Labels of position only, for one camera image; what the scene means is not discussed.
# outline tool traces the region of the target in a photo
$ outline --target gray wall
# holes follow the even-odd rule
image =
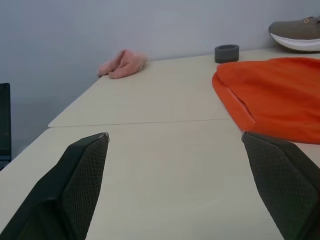
[[[1,0],[0,82],[11,83],[13,155],[128,48],[152,59],[271,44],[268,26],[308,17],[318,0]]]

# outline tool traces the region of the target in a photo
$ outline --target pink cloth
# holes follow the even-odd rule
[[[111,79],[120,79],[139,72],[145,65],[147,57],[139,52],[122,50],[116,58],[107,61],[98,69],[99,78],[109,75]]]

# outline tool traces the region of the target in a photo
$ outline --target orange cloth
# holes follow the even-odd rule
[[[243,131],[320,144],[320,59],[230,62],[212,84]]]

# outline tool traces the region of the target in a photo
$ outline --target shoe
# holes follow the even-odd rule
[[[320,51],[320,16],[296,21],[276,21],[269,27],[271,37],[293,50]]]

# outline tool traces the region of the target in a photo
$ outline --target desk surface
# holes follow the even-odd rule
[[[68,145],[101,132],[110,143],[87,240],[283,239],[232,120],[51,128],[0,174],[0,232]]]
[[[281,48],[242,51],[241,61],[280,57],[320,58]],[[212,87],[214,56],[152,61],[122,79],[100,78],[49,127],[230,119]]]

